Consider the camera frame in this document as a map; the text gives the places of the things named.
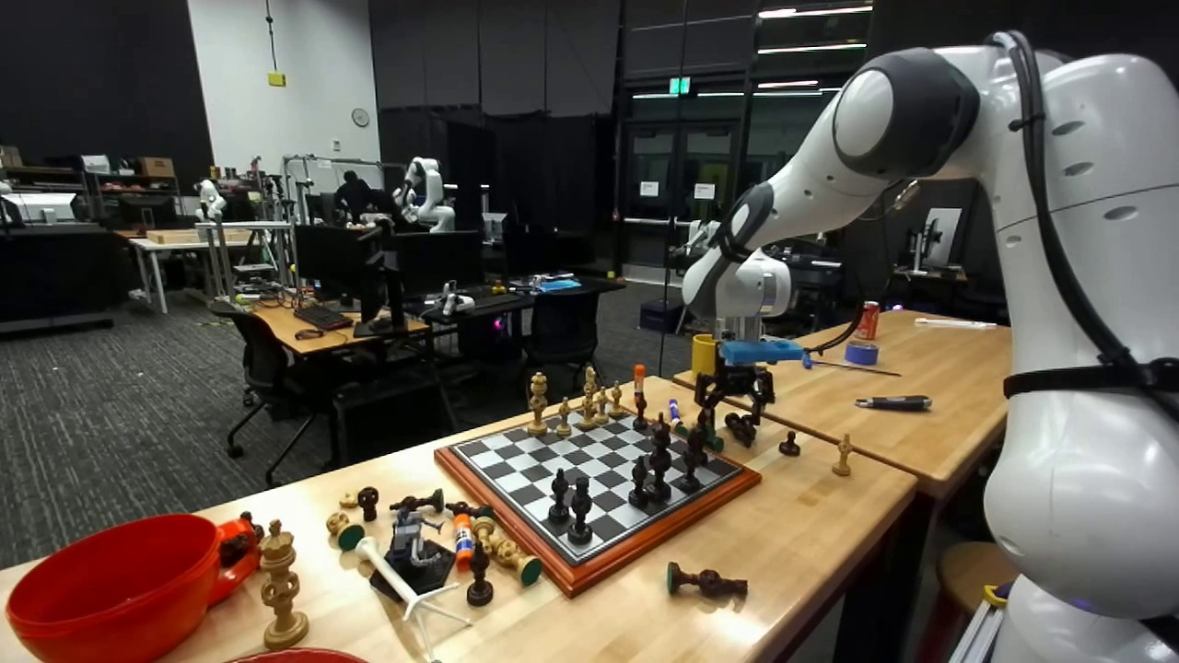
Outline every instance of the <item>black chair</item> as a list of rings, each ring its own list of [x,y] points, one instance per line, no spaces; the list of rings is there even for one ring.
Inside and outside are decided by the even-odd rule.
[[[216,306],[216,316],[229,316],[230,326],[243,335],[243,370],[246,370],[246,413],[230,429],[226,435],[226,451],[243,455],[246,450],[237,440],[237,435],[260,413],[260,407],[291,407],[307,416],[282,451],[266,468],[266,487],[271,487],[277,468],[296,451],[303,435],[329,416],[331,423],[331,400],[348,383],[345,364],[339,362],[296,362],[287,347],[270,330],[270,322],[255,311]]]
[[[587,364],[596,352],[596,289],[537,293],[524,337],[524,370],[545,370],[549,392],[582,392]]]

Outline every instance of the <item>gray carpet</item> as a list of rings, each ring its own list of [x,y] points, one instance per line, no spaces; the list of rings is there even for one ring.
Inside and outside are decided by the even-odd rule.
[[[689,364],[689,337],[637,322],[639,301],[655,299],[655,287],[601,299],[596,362],[609,383],[627,378],[634,362],[655,370],[660,337],[663,370]],[[240,348],[226,319],[183,301],[170,316],[125,310],[115,326],[0,337],[0,565],[136,514],[266,488],[259,468],[296,418],[259,416],[243,435],[250,451],[226,455],[226,429],[243,416]],[[282,477],[323,459],[323,427],[314,427]]]

